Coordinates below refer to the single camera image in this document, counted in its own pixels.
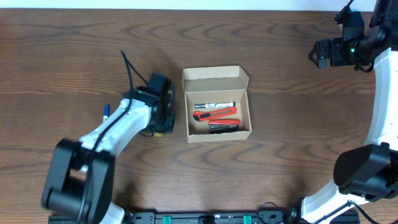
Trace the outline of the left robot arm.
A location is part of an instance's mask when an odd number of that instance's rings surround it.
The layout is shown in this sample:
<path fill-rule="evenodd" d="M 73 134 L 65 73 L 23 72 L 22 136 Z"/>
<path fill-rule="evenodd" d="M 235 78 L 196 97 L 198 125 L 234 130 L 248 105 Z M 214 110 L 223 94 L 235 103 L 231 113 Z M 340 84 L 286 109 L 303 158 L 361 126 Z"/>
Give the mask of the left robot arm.
<path fill-rule="evenodd" d="M 77 141 L 62 139 L 53 152 L 41 206 L 72 223 L 129 223 L 112 202 L 116 159 L 137 134 L 171 133 L 175 85 L 153 73 L 145 86 L 126 92 L 95 130 Z"/>

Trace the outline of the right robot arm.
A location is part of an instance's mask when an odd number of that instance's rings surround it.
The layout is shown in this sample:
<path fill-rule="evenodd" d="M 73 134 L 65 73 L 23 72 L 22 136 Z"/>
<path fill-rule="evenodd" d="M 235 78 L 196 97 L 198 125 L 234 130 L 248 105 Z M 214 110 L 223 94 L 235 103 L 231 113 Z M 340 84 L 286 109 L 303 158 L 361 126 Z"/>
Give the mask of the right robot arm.
<path fill-rule="evenodd" d="M 353 207 L 397 196 L 397 1 L 376 2 L 369 30 L 349 5 L 334 20 L 343 35 L 316 41 L 308 58 L 318 68 L 352 65 L 374 72 L 373 116 L 363 146 L 340 154 L 332 180 L 300 199 L 289 223 L 331 223 Z"/>

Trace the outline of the blue cap marker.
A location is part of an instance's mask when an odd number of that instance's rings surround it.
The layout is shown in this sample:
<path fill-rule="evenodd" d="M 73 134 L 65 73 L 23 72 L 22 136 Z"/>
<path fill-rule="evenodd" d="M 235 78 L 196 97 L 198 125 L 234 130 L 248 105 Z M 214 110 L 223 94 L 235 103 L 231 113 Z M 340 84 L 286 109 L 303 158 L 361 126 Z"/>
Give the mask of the blue cap marker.
<path fill-rule="evenodd" d="M 110 105 L 107 104 L 104 106 L 102 123 L 104 123 L 109 118 L 109 114 L 110 114 Z"/>

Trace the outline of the black cap marker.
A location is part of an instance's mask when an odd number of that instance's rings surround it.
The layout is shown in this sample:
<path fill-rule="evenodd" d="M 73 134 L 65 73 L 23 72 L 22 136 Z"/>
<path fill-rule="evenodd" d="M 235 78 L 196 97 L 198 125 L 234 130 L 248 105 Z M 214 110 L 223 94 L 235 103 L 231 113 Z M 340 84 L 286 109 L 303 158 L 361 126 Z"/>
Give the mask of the black cap marker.
<path fill-rule="evenodd" d="M 221 102 L 221 103 L 203 103 L 203 104 L 195 104 L 195 109 L 212 109 L 212 108 L 230 108 L 236 106 L 236 103 L 231 102 Z"/>

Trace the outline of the red utility knife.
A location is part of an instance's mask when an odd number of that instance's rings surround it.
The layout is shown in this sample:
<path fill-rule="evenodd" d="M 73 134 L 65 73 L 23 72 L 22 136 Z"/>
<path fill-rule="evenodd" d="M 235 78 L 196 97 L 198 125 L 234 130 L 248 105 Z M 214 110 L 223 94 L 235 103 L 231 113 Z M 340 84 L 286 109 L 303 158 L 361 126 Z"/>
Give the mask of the red utility knife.
<path fill-rule="evenodd" d="M 195 121 L 203 122 L 203 121 L 209 121 L 209 120 L 216 119 L 216 118 L 221 118 L 224 116 L 234 115 L 234 114 L 236 114 L 236 112 L 237 112 L 236 107 L 223 108 L 220 110 L 214 110 L 214 111 L 209 111 L 209 112 L 194 111 L 193 118 Z"/>

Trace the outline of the yellow tape roll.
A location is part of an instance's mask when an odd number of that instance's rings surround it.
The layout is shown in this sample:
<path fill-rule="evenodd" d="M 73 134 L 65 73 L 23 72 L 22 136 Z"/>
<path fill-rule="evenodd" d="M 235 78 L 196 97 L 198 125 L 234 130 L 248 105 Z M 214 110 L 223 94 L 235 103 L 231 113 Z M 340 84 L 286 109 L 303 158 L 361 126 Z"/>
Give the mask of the yellow tape roll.
<path fill-rule="evenodd" d="M 154 135 L 153 135 L 153 137 L 155 137 L 155 138 L 160 138 L 160 137 L 162 137 L 164 134 L 162 134 L 162 133 L 154 133 Z"/>

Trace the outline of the red black stapler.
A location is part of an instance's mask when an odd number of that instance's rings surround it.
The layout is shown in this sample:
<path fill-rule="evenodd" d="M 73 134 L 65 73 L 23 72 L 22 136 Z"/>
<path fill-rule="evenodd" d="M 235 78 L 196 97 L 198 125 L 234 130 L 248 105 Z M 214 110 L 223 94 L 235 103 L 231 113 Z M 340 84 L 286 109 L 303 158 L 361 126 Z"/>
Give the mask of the red black stapler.
<path fill-rule="evenodd" d="M 239 119 L 216 119 L 210 120 L 208 125 L 211 134 L 221 134 L 237 131 L 240 123 Z"/>

